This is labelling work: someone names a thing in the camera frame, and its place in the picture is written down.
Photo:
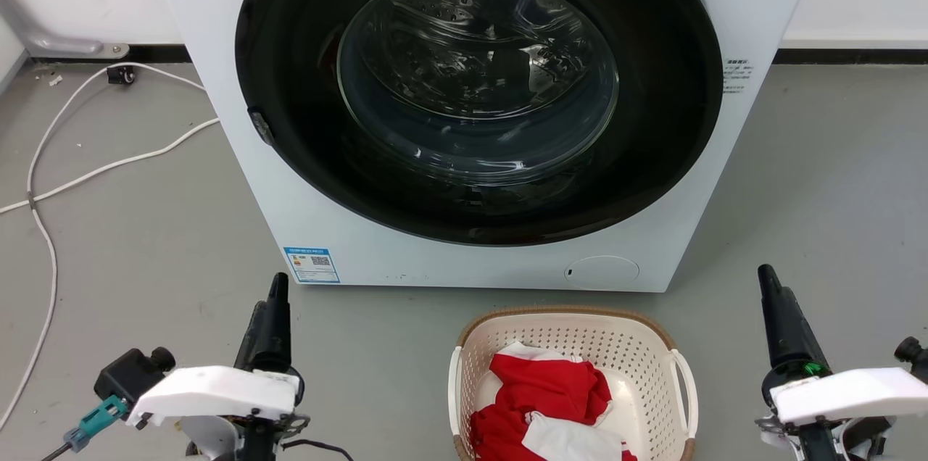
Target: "washing machine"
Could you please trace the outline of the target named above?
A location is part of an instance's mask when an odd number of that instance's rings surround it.
[[[663,292],[798,0],[167,0],[298,283]]]

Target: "gray floor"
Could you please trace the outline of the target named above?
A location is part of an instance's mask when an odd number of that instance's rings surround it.
[[[24,197],[44,128],[94,69],[26,69],[0,97],[0,207]],[[64,75],[55,87],[52,71]],[[460,329],[496,307],[570,302],[641,310],[675,336],[699,388],[698,459],[789,458],[763,445],[752,422],[766,410],[756,266],[774,264],[795,287],[836,369],[894,365],[902,338],[928,340],[925,104],[925,67],[775,67],[663,295],[298,289],[293,355],[312,415],[304,437],[358,461],[452,461],[445,383]],[[212,115],[202,92],[150,72],[132,88],[97,81],[55,133],[36,190],[163,147]],[[133,346],[168,346],[182,365],[231,363],[252,304],[285,270],[219,128],[46,200],[41,212],[59,250],[59,309],[0,432],[4,459],[34,461],[57,447],[96,405],[99,369]],[[5,408],[46,312],[50,272],[29,210],[0,216],[0,228]],[[926,425],[902,420],[890,451],[923,458]],[[172,459],[184,444],[172,428],[114,427],[80,455]]]

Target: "teal connector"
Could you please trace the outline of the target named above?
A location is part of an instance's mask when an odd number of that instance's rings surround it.
[[[109,427],[128,412],[129,408],[125,406],[121,399],[116,396],[109,396],[90,414],[84,415],[80,419],[77,428],[70,429],[64,435],[64,442],[70,445],[70,450],[79,452],[84,447],[87,447],[90,438],[102,432],[104,428]]]

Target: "black cable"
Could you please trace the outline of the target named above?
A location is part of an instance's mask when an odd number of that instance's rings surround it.
[[[52,459],[55,459],[55,458],[58,457],[59,455],[64,454],[64,452],[67,452],[67,451],[69,451],[69,450],[70,450],[70,445],[69,445],[69,444],[63,444],[63,445],[61,445],[60,447],[57,447],[57,449],[55,450],[55,452],[51,452],[51,454],[46,455],[45,457],[43,457],[43,458],[42,458],[42,461],[52,461]]]
[[[351,458],[351,455],[348,455],[348,452],[344,451],[344,448],[333,447],[330,444],[324,444],[324,442],[320,442],[320,441],[296,440],[296,441],[291,441],[291,442],[284,442],[284,444],[281,444],[281,448],[283,450],[287,450],[289,447],[299,447],[299,445],[302,445],[302,444],[308,444],[311,447],[331,450],[332,452],[341,452],[341,455],[344,455],[345,457],[347,457],[348,461],[354,461],[354,459]]]

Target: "blue and white sticker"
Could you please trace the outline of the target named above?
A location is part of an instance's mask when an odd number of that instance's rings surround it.
[[[328,249],[284,247],[284,254],[298,283],[341,283]]]

